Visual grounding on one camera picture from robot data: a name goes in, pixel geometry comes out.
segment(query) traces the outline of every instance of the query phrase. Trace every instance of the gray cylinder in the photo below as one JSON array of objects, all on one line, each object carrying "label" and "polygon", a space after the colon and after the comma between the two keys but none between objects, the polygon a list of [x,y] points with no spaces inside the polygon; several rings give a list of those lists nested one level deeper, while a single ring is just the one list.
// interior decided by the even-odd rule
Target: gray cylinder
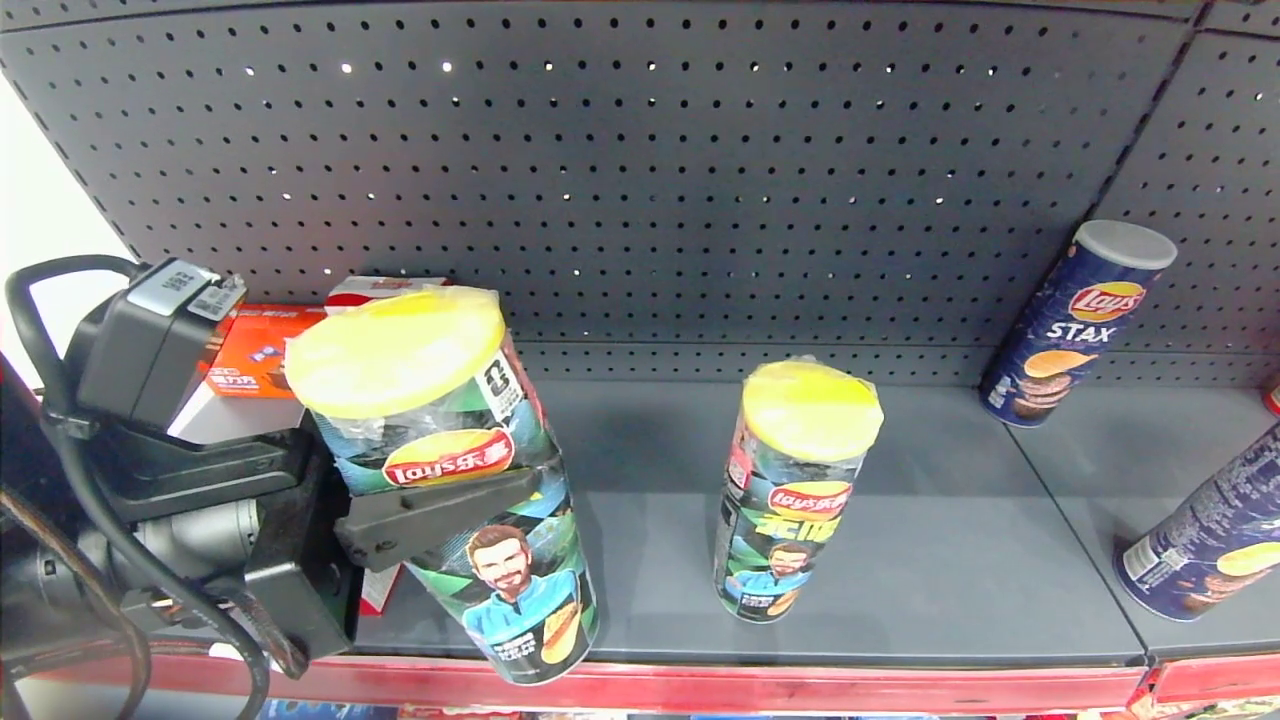
[{"label": "gray cylinder", "polygon": [[[257,539],[257,501],[238,500],[191,512],[138,523],[133,537],[180,578],[206,580],[242,568]],[[77,544],[120,592],[147,588],[152,582],[111,551],[96,528],[81,532]],[[52,552],[41,547],[31,560],[45,602],[82,606],[76,577]]]}]

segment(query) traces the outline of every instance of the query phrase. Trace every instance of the lay's chip can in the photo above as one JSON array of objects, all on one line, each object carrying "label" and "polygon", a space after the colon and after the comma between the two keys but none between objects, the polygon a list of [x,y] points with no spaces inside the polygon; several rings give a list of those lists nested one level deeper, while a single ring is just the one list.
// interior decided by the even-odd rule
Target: lay's chip can
[{"label": "lay's chip can", "polygon": [[284,373],[353,496],[558,454],[486,290],[426,287],[330,315],[289,341]]},{"label": "lay's chip can", "polygon": [[1178,247],[1155,231],[1114,220],[1082,224],[983,377],[983,406],[1010,425],[1044,423],[1176,256]]},{"label": "lay's chip can", "polygon": [[1115,556],[1147,610],[1194,620],[1280,566],[1280,424]]},{"label": "lay's chip can", "polygon": [[712,582],[749,623],[791,610],[854,492],[884,415],[870,383],[812,357],[760,365],[742,387]]},{"label": "lay's chip can", "polygon": [[529,500],[406,564],[517,685],[568,673],[600,626],[561,460],[538,475]]}]

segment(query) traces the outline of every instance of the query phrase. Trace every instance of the white lid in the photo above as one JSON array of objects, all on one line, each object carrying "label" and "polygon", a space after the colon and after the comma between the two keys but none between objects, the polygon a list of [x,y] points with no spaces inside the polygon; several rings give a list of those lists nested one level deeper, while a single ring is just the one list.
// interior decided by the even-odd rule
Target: white lid
[{"label": "white lid", "polygon": [[1162,270],[1178,258],[1178,246],[1153,229],[1116,220],[1089,220],[1075,242],[1094,255],[1137,270]]}]

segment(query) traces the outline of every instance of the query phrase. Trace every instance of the red shelf edge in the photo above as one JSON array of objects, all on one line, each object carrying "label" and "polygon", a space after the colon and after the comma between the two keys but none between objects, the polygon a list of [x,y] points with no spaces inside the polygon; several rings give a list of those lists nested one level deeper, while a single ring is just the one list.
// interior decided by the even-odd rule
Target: red shelf edge
[{"label": "red shelf edge", "polygon": [[[271,678],[271,697],[435,707],[616,708],[662,714],[927,712],[1032,714],[1123,707],[1146,667],[900,670],[675,666],[584,662],[540,687],[503,682],[488,664],[430,657],[339,656],[300,680]],[[129,665],[111,659],[45,676],[127,684]],[[156,656],[152,687],[246,694],[238,661]]]},{"label": "red shelf edge", "polygon": [[1280,694],[1280,653],[1199,657],[1166,662],[1156,702],[1217,702]]}]

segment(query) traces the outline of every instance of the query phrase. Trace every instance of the black cable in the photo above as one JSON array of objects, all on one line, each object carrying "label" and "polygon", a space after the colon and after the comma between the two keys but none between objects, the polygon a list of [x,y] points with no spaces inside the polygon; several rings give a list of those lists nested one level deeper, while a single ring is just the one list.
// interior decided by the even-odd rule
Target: black cable
[{"label": "black cable", "polygon": [[248,698],[238,717],[253,720],[257,717],[270,689],[271,674],[262,648],[244,628],[230,615],[218,609],[201,591],[191,587],[174,574],[164,562],[151,553],[129,533],[119,516],[111,510],[102,488],[90,470],[83,441],[76,434],[90,434],[84,418],[78,414],[72,383],[67,378],[65,366],[58,356],[49,332],[40,320],[40,310],[31,295],[31,286],[58,275],[84,270],[110,270],[133,278],[141,268],[122,258],[110,255],[79,255],[59,258],[23,268],[13,273],[5,283],[5,296],[13,313],[13,325],[18,332],[23,348],[32,365],[45,383],[44,411],[49,425],[49,438],[61,460],[67,480],[76,493],[76,500],[84,514],[97,527],[99,532],[133,568],[142,571],[161,591],[193,612],[239,652],[248,666],[251,688]]},{"label": "black cable", "polygon": [[67,480],[76,493],[76,500],[84,507],[84,514],[97,525],[97,529],[106,537],[111,550],[119,553],[129,565],[141,570],[151,582],[164,591],[174,601],[182,603],[186,610],[198,616],[206,625],[216,630],[241,653],[248,666],[252,682],[248,700],[238,717],[241,720],[253,720],[257,717],[262,705],[266,703],[266,694],[270,688],[271,675],[266,664],[262,648],[253,641],[244,628],[232,619],[230,615],[219,610],[198,589],[191,587],[165,566],[150,550],[134,538],[119,518],[108,505],[102,488],[97,486],[90,474],[84,461],[82,441],[76,439],[65,432],[52,432],[50,439],[58,451],[58,457],[63,461],[63,470]]},{"label": "black cable", "polygon": [[15,489],[0,487],[0,506],[23,529],[31,533],[41,544],[58,556],[81,584],[88,591],[90,600],[99,611],[115,620],[116,628],[124,635],[124,646],[129,653],[129,694],[124,698],[124,705],[116,715],[120,720],[128,720],[137,712],[142,703],[142,696],[151,684],[151,648],[142,630],[129,620],[128,615],[120,610],[120,598],[114,593],[102,577],[102,573],[90,562],[88,557],[81,552],[76,544],[50,523],[38,510]]},{"label": "black cable", "polygon": [[59,414],[69,414],[76,409],[76,396],[72,382],[67,378],[67,368],[58,356],[58,348],[54,347],[54,341],[40,320],[40,309],[31,296],[31,286],[87,270],[108,270],[133,279],[142,272],[142,266],[114,255],[73,255],[23,268],[9,275],[5,283],[5,300],[13,313],[13,328],[18,332],[22,347],[31,357],[31,364],[36,366],[41,382],[45,383],[45,406]]}]

